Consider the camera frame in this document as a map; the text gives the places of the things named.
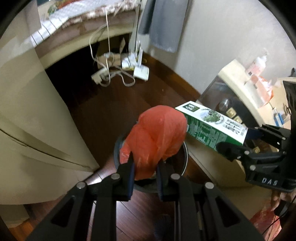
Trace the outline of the person's right hand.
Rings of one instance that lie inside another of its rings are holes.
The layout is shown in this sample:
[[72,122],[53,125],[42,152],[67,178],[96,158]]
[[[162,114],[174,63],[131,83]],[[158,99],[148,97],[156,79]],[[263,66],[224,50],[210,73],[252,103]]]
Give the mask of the person's right hand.
[[281,192],[278,190],[272,190],[270,201],[271,210],[274,211],[279,206],[282,200],[291,203],[294,197],[295,190],[289,193]]

